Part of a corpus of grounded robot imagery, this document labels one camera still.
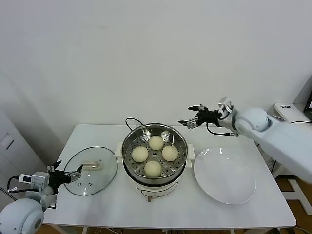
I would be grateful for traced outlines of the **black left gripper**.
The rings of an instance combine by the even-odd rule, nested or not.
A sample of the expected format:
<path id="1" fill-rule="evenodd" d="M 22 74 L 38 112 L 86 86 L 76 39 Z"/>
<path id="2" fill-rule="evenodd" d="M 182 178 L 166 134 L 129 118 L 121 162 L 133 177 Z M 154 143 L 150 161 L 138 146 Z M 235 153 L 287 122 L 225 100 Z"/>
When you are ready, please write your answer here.
<path id="1" fill-rule="evenodd" d="M 54 164 L 47 166 L 46 171 L 50 172 L 49 178 L 49 186 L 52 189 L 58 189 L 62 184 L 68 184 L 70 182 L 74 182 L 81 177 L 81 171 L 83 165 L 80 165 L 76 170 L 71 172 L 64 172 L 56 170 L 58 166 L 61 164 L 61 160 L 55 162 Z"/>

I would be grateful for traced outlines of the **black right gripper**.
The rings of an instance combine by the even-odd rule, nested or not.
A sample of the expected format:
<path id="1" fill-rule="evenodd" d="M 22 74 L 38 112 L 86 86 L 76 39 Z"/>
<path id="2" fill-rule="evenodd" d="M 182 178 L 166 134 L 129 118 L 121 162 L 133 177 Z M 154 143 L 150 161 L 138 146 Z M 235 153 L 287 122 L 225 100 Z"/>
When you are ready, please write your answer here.
<path id="1" fill-rule="evenodd" d="M 189 120 L 179 120 L 178 123 L 182 124 L 187 128 L 196 128 L 201 126 L 203 123 L 211 123 L 220 127 L 218 122 L 220 113 L 218 110 L 209 111 L 208 108 L 204 105 L 193 105 L 188 107 L 188 110 L 198 112 L 196 114 L 197 117 L 194 117 Z"/>

